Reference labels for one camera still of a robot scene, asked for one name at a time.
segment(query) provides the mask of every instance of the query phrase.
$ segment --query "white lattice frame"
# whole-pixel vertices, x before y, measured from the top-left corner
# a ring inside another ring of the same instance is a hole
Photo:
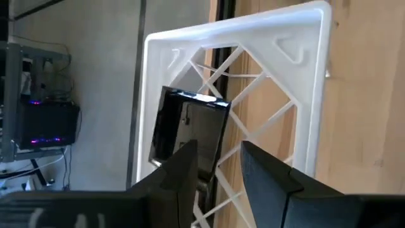
[[[310,176],[314,176],[315,174],[315,161],[316,161],[316,154],[317,154],[317,143],[318,143],[318,134],[319,134],[319,118],[320,118],[320,100],[321,100],[321,94],[320,92],[322,92],[322,88],[323,88],[323,77],[325,75],[325,71],[326,71],[326,55],[327,55],[327,46],[328,46],[328,38],[329,38],[329,30],[330,30],[330,17],[331,17],[331,13],[330,13],[330,8],[329,5],[327,5],[326,3],[322,2],[322,1],[318,1],[317,3],[307,3],[307,4],[303,4],[304,7],[301,7],[302,10],[319,10],[320,11],[320,15],[321,15],[321,25],[320,25],[320,34],[319,34],[319,44],[317,47],[317,52],[316,52],[316,66],[314,66],[315,68],[315,72],[312,75],[312,77],[315,78],[315,80],[317,80],[316,82],[314,82],[314,97],[312,97],[312,104],[316,104],[316,108],[313,108],[313,106],[310,107],[310,112],[311,112],[311,119],[309,120],[309,116],[308,115],[304,115],[304,117],[302,117],[302,109],[305,106],[305,111],[308,111],[308,104],[303,105],[303,101],[304,99],[301,99],[300,97],[297,97],[296,94],[294,93],[295,91],[291,91],[288,86],[285,86],[283,83],[281,83],[281,81],[279,81],[280,77],[279,75],[275,75],[275,72],[272,72],[268,67],[266,67],[266,65],[264,65],[260,60],[258,60],[254,53],[251,52],[251,50],[249,50],[248,47],[245,47],[244,45],[238,43],[238,42],[233,42],[232,45],[227,45],[227,46],[236,46],[236,49],[231,53],[231,55],[223,62],[223,64],[218,68],[218,69],[214,69],[210,66],[205,66],[201,63],[198,63],[196,60],[199,59],[198,57],[201,56],[202,54],[205,53],[205,49],[209,48],[209,47],[204,47],[204,46],[200,46],[200,48],[197,48],[195,50],[193,50],[192,52],[194,52],[194,54],[192,56],[190,56],[188,62],[185,63],[185,65],[183,65],[182,69],[180,69],[178,71],[178,74],[174,75],[171,77],[171,81],[169,81],[169,83],[165,83],[163,81],[163,86],[170,86],[170,87],[176,87],[177,83],[179,82],[179,80],[184,76],[185,71],[187,71],[188,68],[192,67],[193,69],[196,70],[196,72],[198,73],[198,75],[200,76],[200,78],[203,81],[203,85],[202,87],[198,90],[198,92],[203,92],[206,89],[209,89],[215,96],[217,97],[222,97],[222,95],[218,92],[218,90],[214,87],[213,82],[215,82],[219,76],[221,75],[225,75],[228,77],[250,77],[250,78],[254,78],[254,80],[238,95],[235,97],[235,99],[232,101],[232,106],[237,105],[238,103],[240,103],[250,92],[252,92],[255,88],[257,88],[258,85],[260,85],[260,83],[267,79],[267,78],[271,78],[274,83],[276,83],[279,88],[281,88],[281,90],[283,90],[283,92],[290,98],[290,101],[285,104],[283,107],[281,107],[281,109],[279,109],[276,113],[274,113],[271,117],[269,117],[269,119],[263,123],[263,125],[261,127],[259,127],[259,129],[256,129],[256,131],[254,132],[249,132],[246,128],[246,126],[242,123],[242,121],[240,121],[240,119],[238,118],[238,116],[232,111],[230,111],[230,118],[236,123],[236,125],[238,126],[238,128],[244,133],[244,138],[245,140],[249,140],[249,141],[254,141],[258,136],[260,136],[268,127],[271,127],[289,108],[291,108],[293,105],[295,105],[297,107],[297,127],[299,127],[299,125],[301,124],[302,121],[307,121],[309,122],[310,126],[306,126],[305,129],[310,129],[308,132],[306,132],[307,134],[312,134],[310,136],[306,136],[306,137],[299,137],[300,132],[297,130],[296,131],[296,144],[294,146],[294,154],[291,157],[288,157],[284,162],[292,162],[293,167],[295,167],[295,165],[298,162],[298,166],[297,168],[299,170],[301,170],[302,172],[305,172],[306,174],[310,175]],[[289,12],[289,11],[294,11],[294,7],[291,7],[290,9],[281,9],[279,11],[279,15],[283,13],[283,10],[285,12]],[[207,25],[200,25],[199,29],[206,29]],[[188,31],[190,33],[199,33],[198,29],[195,30],[190,30]],[[180,33],[180,31],[169,31],[165,34],[156,34],[154,37],[151,38],[151,40],[153,39],[166,39],[167,37],[178,37],[178,34]],[[295,58],[292,58],[290,55],[288,55],[283,48],[279,45],[279,41],[284,39],[284,36],[278,36],[276,37],[276,39],[273,40],[273,42],[271,43],[271,45],[275,46],[276,49],[282,53],[282,56],[284,56],[284,58],[286,60],[288,60],[290,62],[291,65],[295,65],[295,66],[299,66],[303,59],[304,59],[304,51],[303,49],[300,49],[298,52],[298,55],[295,56]],[[175,56],[178,57],[179,55],[179,50],[177,49],[172,49],[171,50]],[[246,51],[252,58],[253,60],[255,60],[255,62],[262,68],[262,72],[260,74],[256,74],[256,75],[232,75],[229,73],[226,73],[225,70],[236,60],[236,58],[243,52]],[[144,62],[144,75],[143,77],[147,77],[147,63]],[[203,68],[206,68],[208,70],[213,71],[214,73],[212,74],[212,76],[207,80],[203,74]],[[145,96],[145,92],[147,91],[146,89],[146,82],[143,82],[142,85],[142,102],[141,102],[141,110],[146,108],[146,104],[144,101],[144,96]],[[141,124],[141,128],[140,131],[141,133],[143,132],[143,125]],[[304,144],[305,148],[303,148],[303,145],[297,145],[298,141],[302,141],[302,140],[308,140],[308,142],[306,144]],[[143,145],[142,145],[142,135],[140,136],[140,145],[139,145],[139,150],[142,151]],[[297,147],[300,146],[300,149],[298,149],[298,151],[300,151],[300,155],[297,154]],[[238,152],[238,150],[240,149],[240,144],[236,145],[234,148],[232,148],[230,151],[227,151],[226,153],[224,153],[224,155],[220,158],[220,160],[218,161],[217,164],[217,168],[215,170],[215,176],[218,179],[218,183],[224,188],[226,194],[228,195],[228,199],[226,199],[224,202],[221,202],[219,205],[217,205],[216,207],[214,207],[212,210],[210,210],[208,213],[206,213],[205,215],[202,214],[200,208],[198,207],[197,204],[194,205],[193,208],[193,212],[194,215],[196,216],[197,220],[194,221],[192,223],[192,225],[196,225],[199,224],[201,227],[203,228],[209,228],[209,225],[206,221],[206,218],[212,214],[214,214],[215,212],[217,212],[218,210],[220,210],[222,207],[224,207],[226,204],[232,202],[234,204],[234,206],[236,207],[237,211],[239,212],[240,216],[242,217],[242,219],[246,222],[247,226],[250,227],[255,227],[254,224],[251,224],[250,221],[248,221],[247,219],[247,213],[244,211],[245,208],[243,208],[240,200],[239,200],[239,196],[244,194],[244,193],[235,193],[235,191],[232,189],[231,185],[228,183],[228,181],[226,180],[224,174],[222,173],[222,171],[218,168],[219,165],[221,165],[226,159],[230,158],[234,153]],[[138,157],[138,173],[137,173],[137,180],[139,181],[141,179],[141,168],[140,166],[142,165],[142,155],[139,155]]]
[[[237,59],[237,57],[242,54],[244,51],[244,48],[239,45],[237,48],[231,53],[231,55],[222,63],[222,65],[218,69],[214,69],[211,67],[205,67],[201,64],[198,64],[195,62],[196,56],[199,56],[200,54],[204,53],[204,49],[201,49],[195,53],[195,55],[190,59],[189,63],[191,66],[196,70],[198,75],[203,81],[203,85],[201,88],[198,90],[198,92],[204,92],[206,88],[208,88],[216,97],[222,98],[222,95],[218,92],[218,90],[215,88],[213,85],[213,82],[215,82],[219,76],[221,75],[226,75],[228,77],[254,77],[255,79],[242,91],[237,95],[233,100],[232,100],[232,107],[236,106],[239,104],[250,92],[252,92],[257,86],[260,85],[260,83],[270,77],[271,78],[271,73],[270,72],[264,72],[262,71],[260,74],[247,74],[247,75],[230,75],[229,73],[225,73],[225,70]],[[206,80],[204,76],[204,72],[202,71],[202,68],[208,68],[214,73],[208,80]],[[294,105],[294,102],[290,98],[290,101],[285,104],[281,109],[279,109],[276,113],[274,113],[265,123],[261,125],[261,127],[254,131],[254,132],[249,132],[246,126],[242,123],[242,121],[238,118],[238,116],[230,110],[230,118],[236,123],[238,128],[244,133],[244,140],[249,140],[249,141],[255,141],[258,136],[260,136],[268,127],[271,127],[289,108],[291,108]],[[213,213],[217,212],[218,210],[221,210],[227,203],[232,202],[237,211],[239,212],[240,216],[243,218],[243,220],[246,222],[247,226],[254,227],[252,224],[250,224],[250,221],[248,221],[246,212],[244,211],[244,207],[242,206],[242,203],[239,201],[238,197],[242,195],[242,192],[235,193],[234,190],[232,189],[231,185],[228,183],[227,179],[225,178],[224,174],[222,171],[219,169],[219,166],[228,158],[230,158],[234,153],[238,152],[240,149],[240,144],[237,144],[234,148],[232,148],[230,151],[227,151],[218,161],[217,168],[215,170],[215,176],[218,179],[218,182],[220,185],[224,188],[226,194],[228,195],[229,199],[225,200],[224,202],[220,203],[217,205],[215,208],[210,210],[208,213],[203,215],[198,208],[197,204],[194,205],[194,215],[196,216],[197,220],[192,223],[193,225],[196,225],[200,223],[202,228],[209,228],[208,223],[206,221],[206,218]],[[291,162],[293,159],[292,156],[288,157],[284,162]]]

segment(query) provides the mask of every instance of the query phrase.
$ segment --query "wire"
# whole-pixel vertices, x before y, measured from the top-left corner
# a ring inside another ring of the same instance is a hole
[[[66,44],[62,44],[62,43],[58,43],[58,42],[38,41],[38,40],[35,40],[35,39],[30,39],[30,38],[23,37],[23,36],[20,36],[20,35],[10,35],[10,36],[16,37],[16,38],[19,38],[19,39],[24,39],[26,41],[37,42],[37,43],[40,43],[40,44],[59,45],[59,46],[64,47],[64,49],[66,50],[66,54],[68,55],[69,62],[67,64],[67,66],[65,66],[64,68],[59,70],[58,73],[63,71],[64,69],[68,68],[70,66],[70,63],[72,62],[72,59],[70,58],[69,48],[68,48],[68,46]]]
[[[70,77],[67,77],[66,75],[63,75],[61,72],[63,70],[66,70],[72,63],[72,58],[70,56],[70,52],[69,52],[69,47],[66,44],[62,44],[62,43],[58,43],[58,42],[45,42],[45,41],[38,41],[35,39],[30,39],[30,38],[26,38],[26,37],[22,37],[20,35],[11,35],[13,37],[19,38],[19,39],[24,39],[27,41],[31,41],[31,42],[37,42],[40,44],[51,44],[51,45],[58,45],[58,46],[62,46],[65,48],[66,50],[66,54],[68,55],[68,64],[66,66],[64,66],[62,69],[58,70],[57,72],[55,72],[56,75],[60,75],[68,80],[70,80],[71,82],[71,86],[70,86],[70,90],[69,91],[62,91],[62,90],[53,90],[50,91],[49,94],[46,95],[47,98],[51,98],[52,100],[62,100],[62,101],[66,101],[70,99],[70,94],[73,91],[74,88],[74,80]]]
[[[68,176],[68,185],[69,189],[70,187],[70,174],[72,174],[72,146],[70,145],[70,159],[69,159],[69,176]]]
[[[80,134],[80,130],[82,130],[82,120],[83,120],[83,115],[82,115],[82,110],[79,109],[78,114],[80,116],[80,121],[78,124],[78,130],[77,130],[77,134],[76,134],[76,140],[78,139],[78,135]]]
[[[68,172],[68,162],[66,160],[65,154],[63,154],[63,159],[65,161],[65,173],[63,174],[62,190],[65,188],[65,179],[66,179],[66,174]]]
[[[6,16],[0,16],[0,20],[5,20],[5,21],[8,21],[8,22],[14,22],[15,21],[14,19],[8,18]]]
[[[45,164],[45,165],[41,165],[40,167],[35,168],[35,169],[33,169],[33,170],[26,171],[26,172],[24,172],[24,173],[22,173],[22,174],[20,174],[20,175],[17,175],[17,176],[14,176],[14,177],[8,177],[7,179],[5,179],[5,180],[2,181],[2,183],[0,184],[0,186],[5,185],[5,183],[6,183],[7,181],[11,180],[11,179],[15,179],[15,178],[24,176],[24,175],[26,175],[26,174],[28,174],[28,173],[31,173],[31,172],[35,171],[35,170],[38,170],[38,169],[40,169],[40,168],[44,168],[44,167],[46,167],[46,166],[48,166],[48,165],[52,165],[53,163],[56,163],[56,162],[62,160],[67,150],[68,150],[68,147],[65,148],[65,151],[63,152],[63,155],[62,155],[60,158],[58,158],[57,160],[55,160],[55,161],[49,162],[49,163],[47,163],[47,164]]]

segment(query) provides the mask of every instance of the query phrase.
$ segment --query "wooden wall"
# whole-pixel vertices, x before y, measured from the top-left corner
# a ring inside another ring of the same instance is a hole
[[[299,4],[301,0],[237,0],[235,16]],[[335,0],[316,178],[343,193],[405,193],[405,1]],[[243,54],[232,73],[258,73]],[[230,79],[228,97],[250,79]],[[288,98],[271,81],[235,107],[254,129]],[[265,108],[266,111],[255,111]],[[258,144],[280,159],[292,152],[291,109]],[[224,151],[242,133],[230,122]],[[239,154],[221,165],[235,191],[243,191]],[[219,191],[218,201],[226,196]],[[246,197],[241,200],[249,210]],[[245,227],[232,205],[216,217],[217,227]]]

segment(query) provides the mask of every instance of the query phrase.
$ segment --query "electronic device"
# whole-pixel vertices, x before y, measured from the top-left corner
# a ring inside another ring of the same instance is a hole
[[[405,196],[345,195],[265,152],[241,145],[242,176],[257,228],[405,227]]]
[[[206,186],[220,158],[230,106],[222,98],[162,87],[149,161],[159,166],[185,142],[195,139],[199,186]]]
[[[11,193],[0,198],[0,227],[189,228],[197,183],[197,142],[125,192]]]
[[[22,99],[17,109],[14,141],[19,149],[72,144],[76,140],[79,111],[73,102]]]

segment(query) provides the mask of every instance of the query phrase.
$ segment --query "black casing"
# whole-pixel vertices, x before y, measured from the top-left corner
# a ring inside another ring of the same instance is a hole
[[[74,143],[79,111],[71,102],[31,104],[21,101],[14,138],[17,146],[35,149]]]

